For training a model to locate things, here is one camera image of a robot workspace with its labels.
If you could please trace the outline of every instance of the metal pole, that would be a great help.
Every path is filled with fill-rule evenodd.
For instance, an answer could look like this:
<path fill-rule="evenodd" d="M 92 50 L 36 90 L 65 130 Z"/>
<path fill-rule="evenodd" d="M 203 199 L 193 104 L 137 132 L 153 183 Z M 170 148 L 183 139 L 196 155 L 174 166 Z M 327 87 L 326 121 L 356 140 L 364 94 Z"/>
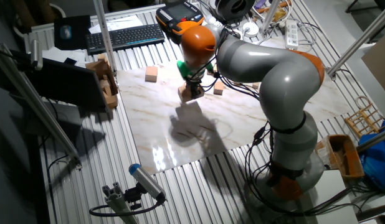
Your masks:
<path fill-rule="evenodd" d="M 260 33 L 263 33 L 269 27 L 275 12 L 277 11 L 278 5 L 280 4 L 280 1 L 281 0 L 273 0 L 272 4 L 270 5 L 270 9 L 266 14 L 266 18 L 262 24 L 262 28 L 260 28 Z"/>
<path fill-rule="evenodd" d="M 11 55 L 9 49 L 4 44 L 0 45 L 0 50 Z M 12 84 L 17 88 L 19 93 L 25 98 L 36 115 L 42 120 L 50 133 L 61 143 L 61 145 L 63 145 L 68 155 L 72 158 L 79 159 L 79 154 L 75 146 L 69 140 L 68 136 L 65 134 L 64 130 L 62 130 L 49 109 L 44 105 L 42 99 L 36 92 L 32 83 L 26 77 L 25 73 L 18 70 L 13 59 L 0 54 L 0 67 Z"/>
<path fill-rule="evenodd" d="M 383 140 L 385 140 L 385 131 L 377 134 L 376 136 L 372 137 L 371 139 L 359 145 L 356 148 L 357 152 L 362 152 L 366 149 L 369 149 L 370 147 L 375 146 L 376 144 L 380 143 Z"/>
<path fill-rule="evenodd" d="M 105 13 L 103 3 L 101 0 L 93 0 L 95 12 L 97 13 L 98 23 L 100 24 L 101 34 L 103 35 L 105 50 L 107 51 L 108 62 L 110 63 L 112 72 L 116 72 L 115 59 L 113 58 L 113 49 L 111 44 L 110 33 L 108 32 L 107 22 L 105 20 Z"/>
<path fill-rule="evenodd" d="M 335 64 L 327 70 L 331 78 L 335 79 L 335 72 L 367 41 L 371 34 L 373 34 L 379 27 L 385 22 L 385 9 L 382 13 L 374 20 L 374 22 L 365 30 L 363 35 L 356 40 L 352 46 L 335 62 Z"/>

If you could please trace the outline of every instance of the gray robot arm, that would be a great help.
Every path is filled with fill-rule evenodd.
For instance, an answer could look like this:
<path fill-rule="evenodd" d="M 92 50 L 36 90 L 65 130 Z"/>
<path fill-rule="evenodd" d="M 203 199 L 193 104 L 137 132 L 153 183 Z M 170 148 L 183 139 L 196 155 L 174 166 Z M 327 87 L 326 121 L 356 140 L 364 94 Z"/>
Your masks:
<path fill-rule="evenodd" d="M 320 59 L 308 57 L 228 37 L 219 47 L 216 58 L 224 77 L 242 83 L 262 82 L 260 105 L 275 131 L 272 161 L 284 170 L 299 174 L 293 179 L 301 193 L 314 187 L 323 173 L 323 163 L 313 152 L 317 127 L 303 107 L 318 91 L 324 70 L 319 66 Z M 295 199 L 293 195 L 285 197 L 288 194 L 284 193 L 273 195 L 273 186 L 266 185 L 268 179 L 269 174 L 257 183 L 267 192 L 263 195 L 274 200 Z"/>

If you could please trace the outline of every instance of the power strip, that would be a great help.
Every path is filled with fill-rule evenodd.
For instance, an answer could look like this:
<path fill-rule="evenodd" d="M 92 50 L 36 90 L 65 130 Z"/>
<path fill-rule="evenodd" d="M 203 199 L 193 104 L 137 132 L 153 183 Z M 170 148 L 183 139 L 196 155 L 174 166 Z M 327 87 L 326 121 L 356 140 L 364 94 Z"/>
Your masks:
<path fill-rule="evenodd" d="M 285 48 L 298 50 L 298 24 L 293 20 L 285 21 Z"/>

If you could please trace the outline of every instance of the wooden block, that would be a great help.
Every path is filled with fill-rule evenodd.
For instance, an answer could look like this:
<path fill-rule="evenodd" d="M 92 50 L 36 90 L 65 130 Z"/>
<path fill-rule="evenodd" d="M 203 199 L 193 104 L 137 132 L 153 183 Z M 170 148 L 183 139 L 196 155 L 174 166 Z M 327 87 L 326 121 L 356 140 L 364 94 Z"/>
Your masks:
<path fill-rule="evenodd" d="M 108 80 L 100 80 L 100 86 L 101 89 L 104 90 L 106 86 L 110 86 L 110 83 L 108 83 Z"/>
<path fill-rule="evenodd" d="M 257 90 L 259 88 L 259 85 L 260 85 L 260 83 L 253 83 L 252 88 Z"/>
<path fill-rule="evenodd" d="M 105 98 L 105 101 L 107 101 L 107 105 L 110 109 L 114 109 L 118 106 L 118 98 L 116 95 Z"/>
<path fill-rule="evenodd" d="M 108 96 L 112 96 L 111 88 L 110 88 L 109 85 L 106 86 L 106 87 L 104 87 L 104 91 L 105 91 L 105 93 L 106 93 Z"/>
<path fill-rule="evenodd" d="M 99 80 L 103 79 L 104 75 L 112 74 L 109 66 L 102 60 L 98 62 L 87 63 L 86 68 L 95 71 Z"/>
<path fill-rule="evenodd" d="M 146 82 L 156 82 L 156 77 L 158 76 L 158 68 L 149 66 L 145 70 L 145 81 Z"/>
<path fill-rule="evenodd" d="M 217 81 L 215 83 L 215 86 L 214 86 L 214 89 L 213 89 L 213 94 L 223 95 L 223 89 L 224 89 L 223 82 L 222 81 Z"/>
<path fill-rule="evenodd" d="M 105 63 L 108 63 L 108 59 L 105 56 L 105 54 L 99 54 L 98 55 L 98 60 L 103 60 Z"/>
<path fill-rule="evenodd" d="M 198 95 L 196 99 L 204 96 L 205 94 L 205 91 L 201 87 L 199 87 L 199 90 L 201 91 L 201 94 Z M 190 86 L 186 86 L 186 83 L 184 83 L 181 87 L 178 88 L 178 95 L 180 97 L 181 102 L 183 103 L 195 100 L 191 98 L 191 89 Z"/>

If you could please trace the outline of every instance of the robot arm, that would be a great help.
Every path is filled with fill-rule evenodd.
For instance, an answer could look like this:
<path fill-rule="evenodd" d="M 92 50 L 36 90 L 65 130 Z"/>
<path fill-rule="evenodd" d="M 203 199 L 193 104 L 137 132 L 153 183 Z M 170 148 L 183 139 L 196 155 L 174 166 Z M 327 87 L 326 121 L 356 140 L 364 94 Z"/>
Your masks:
<path fill-rule="evenodd" d="M 203 29 L 207 29 L 207 35 L 217 33 L 211 26 L 187 31 L 199 36 Z M 222 43 L 215 35 L 213 39 L 216 45 L 220 44 L 216 61 L 222 76 L 241 83 L 262 82 L 260 105 L 274 130 L 274 149 L 270 173 L 260 178 L 257 185 L 269 200 L 296 200 L 314 187 L 323 173 L 323 163 L 313 153 L 317 127 L 313 117 L 303 110 L 323 82 L 321 60 L 307 53 L 262 47 L 232 36 Z M 186 40 L 183 36 L 184 53 L 195 44 Z M 199 57 L 193 51 L 188 54 L 187 63 Z"/>

